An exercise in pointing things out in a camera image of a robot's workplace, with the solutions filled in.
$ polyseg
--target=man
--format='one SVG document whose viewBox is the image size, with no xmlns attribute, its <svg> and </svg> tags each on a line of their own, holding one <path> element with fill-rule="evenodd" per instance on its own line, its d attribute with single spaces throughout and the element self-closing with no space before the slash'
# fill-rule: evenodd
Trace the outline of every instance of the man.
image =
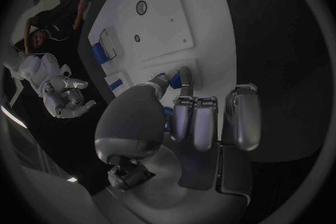
<svg viewBox="0 0 336 224">
<path fill-rule="evenodd" d="M 87 2 L 92 0 L 60 0 L 52 10 L 38 13 L 26 21 L 24 32 L 25 53 L 51 52 L 52 46 L 46 46 L 47 40 L 63 41 L 74 35 L 80 28 Z M 30 35 L 30 27 L 38 28 Z"/>
</svg>

